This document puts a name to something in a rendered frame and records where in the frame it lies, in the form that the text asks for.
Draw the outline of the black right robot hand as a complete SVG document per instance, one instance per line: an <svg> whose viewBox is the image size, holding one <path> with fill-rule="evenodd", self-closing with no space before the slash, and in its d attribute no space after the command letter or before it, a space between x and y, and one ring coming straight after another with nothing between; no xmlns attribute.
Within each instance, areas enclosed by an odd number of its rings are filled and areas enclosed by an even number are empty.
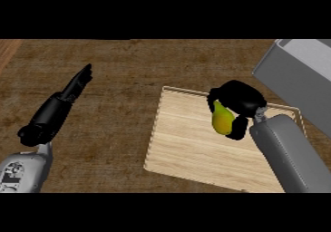
<svg viewBox="0 0 331 232"><path fill-rule="evenodd" d="M237 114L231 122L231 132L226 137L231 140L240 140L245 135L248 118L254 117L258 108L265 107L264 97L248 84L231 80L218 88L209 89L206 102L211 111L214 111L214 101L218 101L221 106Z"/></svg>

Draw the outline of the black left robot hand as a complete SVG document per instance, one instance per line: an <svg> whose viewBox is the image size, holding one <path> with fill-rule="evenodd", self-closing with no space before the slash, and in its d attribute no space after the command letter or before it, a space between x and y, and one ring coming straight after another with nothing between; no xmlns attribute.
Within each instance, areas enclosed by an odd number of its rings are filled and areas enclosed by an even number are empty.
<svg viewBox="0 0 331 232"><path fill-rule="evenodd" d="M72 104L91 80L91 65L87 64L73 75L63 90L54 92L42 102L25 126L17 131L20 144L34 147L51 141L62 128Z"/></svg>

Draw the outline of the yellow-green pear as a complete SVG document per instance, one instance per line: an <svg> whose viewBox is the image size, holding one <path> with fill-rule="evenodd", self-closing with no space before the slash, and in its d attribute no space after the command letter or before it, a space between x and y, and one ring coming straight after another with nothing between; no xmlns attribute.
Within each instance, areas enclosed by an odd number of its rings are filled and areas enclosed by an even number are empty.
<svg viewBox="0 0 331 232"><path fill-rule="evenodd" d="M211 127L221 135L231 132L231 122L234 120L233 113L223 107L218 101L212 102L214 112L211 113Z"/></svg>

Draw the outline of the grey box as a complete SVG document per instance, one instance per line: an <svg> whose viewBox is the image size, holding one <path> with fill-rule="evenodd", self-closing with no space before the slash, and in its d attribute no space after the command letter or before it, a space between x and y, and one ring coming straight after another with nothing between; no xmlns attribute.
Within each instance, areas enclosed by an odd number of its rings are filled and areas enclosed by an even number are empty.
<svg viewBox="0 0 331 232"><path fill-rule="evenodd" d="M331 139L331 39L276 39L251 74Z"/></svg>

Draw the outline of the pale wooden tray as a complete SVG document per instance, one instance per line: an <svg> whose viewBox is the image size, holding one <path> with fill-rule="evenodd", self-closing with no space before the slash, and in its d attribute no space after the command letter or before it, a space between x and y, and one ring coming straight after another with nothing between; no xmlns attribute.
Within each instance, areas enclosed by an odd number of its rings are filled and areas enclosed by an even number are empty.
<svg viewBox="0 0 331 232"><path fill-rule="evenodd" d="M161 90L143 169L243 192L282 192L249 136L230 140L211 128L206 94Z"/></svg>

